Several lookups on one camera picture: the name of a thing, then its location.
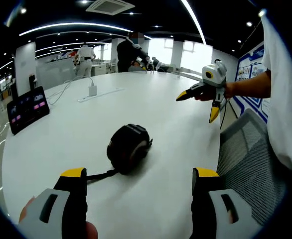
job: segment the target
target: chair backrest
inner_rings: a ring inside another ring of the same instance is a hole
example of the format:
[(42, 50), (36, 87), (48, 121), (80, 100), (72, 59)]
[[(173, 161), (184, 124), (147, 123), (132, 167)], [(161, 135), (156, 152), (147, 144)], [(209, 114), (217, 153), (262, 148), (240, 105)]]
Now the chair backrest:
[(252, 207), (252, 217), (262, 226), (282, 200), (290, 175), (272, 150), (266, 123), (250, 109), (221, 133), (217, 173), (226, 189)]

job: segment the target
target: black tape measure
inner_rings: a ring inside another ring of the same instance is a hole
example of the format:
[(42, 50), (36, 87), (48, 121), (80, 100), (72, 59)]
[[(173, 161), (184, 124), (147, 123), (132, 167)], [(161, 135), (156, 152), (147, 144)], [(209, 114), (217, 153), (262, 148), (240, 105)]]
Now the black tape measure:
[(121, 127), (107, 146), (107, 157), (114, 169), (87, 176), (87, 180), (104, 179), (118, 172), (124, 175), (130, 173), (146, 157), (151, 145), (152, 140), (145, 128), (132, 123)]

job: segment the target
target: strap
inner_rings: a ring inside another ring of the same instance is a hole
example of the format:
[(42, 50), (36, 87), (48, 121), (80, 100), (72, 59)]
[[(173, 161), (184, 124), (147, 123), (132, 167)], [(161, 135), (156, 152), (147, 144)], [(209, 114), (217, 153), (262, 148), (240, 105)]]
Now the strap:
[(112, 169), (112, 170), (107, 171), (106, 173), (86, 176), (86, 180), (87, 181), (101, 180), (101, 179), (104, 179), (104, 178), (112, 177), (117, 173), (118, 173), (118, 171), (116, 169)]

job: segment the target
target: air conditioning vent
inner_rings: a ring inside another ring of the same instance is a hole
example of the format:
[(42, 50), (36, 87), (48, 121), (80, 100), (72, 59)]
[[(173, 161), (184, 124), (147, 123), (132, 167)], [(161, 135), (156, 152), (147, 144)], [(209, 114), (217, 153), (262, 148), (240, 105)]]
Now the air conditioning vent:
[(135, 7), (133, 4), (121, 0), (97, 0), (86, 11), (116, 15), (133, 7)]

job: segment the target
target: table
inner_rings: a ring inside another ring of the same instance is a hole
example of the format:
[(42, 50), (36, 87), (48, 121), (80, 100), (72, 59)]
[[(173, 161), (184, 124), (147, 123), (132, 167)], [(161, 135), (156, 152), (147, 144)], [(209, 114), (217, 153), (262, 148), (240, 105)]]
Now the table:
[(99, 76), (106, 74), (106, 63), (102, 65), (92, 65), (91, 75), (92, 76)]
[(133, 174), (88, 185), (87, 221), (100, 239), (189, 238), (192, 168), (216, 170), (218, 163), (220, 120), (208, 123), (211, 102), (176, 102), (196, 81), (170, 73), (117, 73), (93, 80), (99, 94), (125, 90), (79, 103), (90, 80), (75, 81), (49, 115), (15, 136), (8, 132), (2, 181), (10, 218), (16, 223), (27, 201), (53, 188), (68, 169), (86, 167), (88, 175), (111, 169), (107, 145), (121, 126), (134, 123), (147, 129), (153, 146)]

